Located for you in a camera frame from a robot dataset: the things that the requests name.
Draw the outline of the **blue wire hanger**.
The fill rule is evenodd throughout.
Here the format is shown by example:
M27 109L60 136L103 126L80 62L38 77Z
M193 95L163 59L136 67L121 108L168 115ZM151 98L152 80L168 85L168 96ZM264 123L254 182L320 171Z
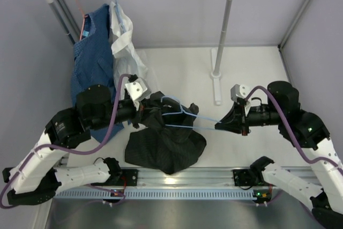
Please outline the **blue wire hanger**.
M178 98L176 98L175 96L172 95L164 95L160 98L160 102L163 104L165 100L172 100L174 102L177 103L178 106L178 111L176 112L169 112L169 113L162 113L162 116L171 116L171 115L183 115L185 118L186 117L192 117L192 118L196 118L196 119L203 119L203 120L207 120L207 121L211 121L211 122L215 122L215 123L221 123L219 120L215 120L206 116L200 116L197 114L194 114L192 112L186 111L183 108L183 105L181 104L180 100ZM215 130L214 128L210 128L210 127L198 127L198 126L190 126L190 125L181 125L181 124L165 124L166 127L174 127L174 128L184 128L184 129L199 129L199 130Z

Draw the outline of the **black pinstriped shirt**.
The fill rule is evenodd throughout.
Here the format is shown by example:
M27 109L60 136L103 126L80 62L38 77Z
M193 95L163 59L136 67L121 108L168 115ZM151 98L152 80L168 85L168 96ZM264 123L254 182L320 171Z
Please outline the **black pinstriped shirt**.
M162 116L162 113L178 111L177 103L160 98L160 91L152 93L141 104L144 106L137 130L129 136L124 151L125 162L151 169L160 170L172 175L194 165L203 154L207 142L204 136L193 129L166 127L165 124L194 125L195 118L183 115ZM183 106L186 111L199 113L199 107L192 103Z

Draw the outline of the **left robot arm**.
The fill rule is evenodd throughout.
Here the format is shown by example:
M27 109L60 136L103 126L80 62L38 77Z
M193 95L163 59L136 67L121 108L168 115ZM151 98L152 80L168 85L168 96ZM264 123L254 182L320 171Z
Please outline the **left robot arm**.
M77 168L57 168L56 164L67 153L92 154L76 148L91 138L91 130L111 130L114 124L134 118L146 91L142 83L133 82L125 84L123 100L112 99L109 88L103 85L90 86L77 94L75 106L58 112L49 121L26 158L2 171L6 185L1 196L7 197L8 205L2 204L1 208L39 205L65 190L87 184L118 184L122 170L115 158Z

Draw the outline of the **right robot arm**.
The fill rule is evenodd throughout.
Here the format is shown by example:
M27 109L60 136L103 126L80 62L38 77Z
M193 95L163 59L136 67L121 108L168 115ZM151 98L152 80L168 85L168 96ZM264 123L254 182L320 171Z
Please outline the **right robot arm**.
M342 161L321 118L301 108L299 91L289 82L274 81L252 90L236 84L230 95L233 106L216 130L246 136L252 127L276 125L320 183L307 182L263 156L247 171L250 185L276 186L306 206L324 228L342 228Z

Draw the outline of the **white shirt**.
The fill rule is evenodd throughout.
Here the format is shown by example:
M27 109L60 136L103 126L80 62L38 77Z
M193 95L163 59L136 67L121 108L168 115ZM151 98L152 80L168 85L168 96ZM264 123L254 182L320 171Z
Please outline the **white shirt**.
M112 32L111 51L114 57L114 83L117 86L122 74L137 75L138 77L148 80L148 67L146 54L139 55L133 45L133 22L123 12L128 31L122 33L121 27L115 13L115 3L110 3L110 29Z

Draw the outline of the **blue checked shirt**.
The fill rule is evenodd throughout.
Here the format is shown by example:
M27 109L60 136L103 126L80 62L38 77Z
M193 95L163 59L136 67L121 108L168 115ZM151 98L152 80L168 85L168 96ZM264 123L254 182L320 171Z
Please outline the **blue checked shirt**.
M77 95L95 84L109 88L111 102L114 102L117 88L109 34L109 5L104 4L86 15L81 40L73 46L74 67L70 79L73 106Z

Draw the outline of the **light blue hanger with shirt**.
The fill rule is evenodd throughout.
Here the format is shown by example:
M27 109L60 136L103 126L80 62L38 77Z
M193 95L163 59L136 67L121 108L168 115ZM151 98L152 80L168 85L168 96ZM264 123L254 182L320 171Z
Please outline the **light blue hanger with shirt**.
M114 0L114 3L115 3L115 13L118 20L118 24L121 27L122 33L126 33L128 29L127 29L126 21L123 17L121 6L119 5L118 0Z

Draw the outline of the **aluminium mounting rail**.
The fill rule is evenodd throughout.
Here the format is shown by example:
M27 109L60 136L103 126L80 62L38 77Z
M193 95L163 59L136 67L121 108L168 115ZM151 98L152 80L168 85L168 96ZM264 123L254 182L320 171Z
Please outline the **aluminium mounting rail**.
M234 187L233 170L242 168L189 168L173 175L148 168L123 168L137 169L138 180L135 187L152 188L206 188L206 187ZM92 183L106 182L110 176L120 171L111 172L107 165L95 164L84 167L55 168L55 176L61 183L59 191L85 186Z

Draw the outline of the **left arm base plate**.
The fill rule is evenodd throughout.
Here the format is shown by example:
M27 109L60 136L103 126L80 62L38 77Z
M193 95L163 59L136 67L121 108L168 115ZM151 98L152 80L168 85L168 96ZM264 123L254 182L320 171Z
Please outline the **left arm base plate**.
M137 169L123 169L121 172L110 178L103 183L92 183L92 186L129 186L135 187L138 180L138 170Z

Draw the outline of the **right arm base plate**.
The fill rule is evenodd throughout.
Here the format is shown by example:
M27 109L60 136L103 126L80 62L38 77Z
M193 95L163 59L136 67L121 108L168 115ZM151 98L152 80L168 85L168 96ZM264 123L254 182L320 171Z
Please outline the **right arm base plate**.
M253 202L267 205L272 200L273 186L258 177L251 169L234 169L234 185L242 190L253 190Z

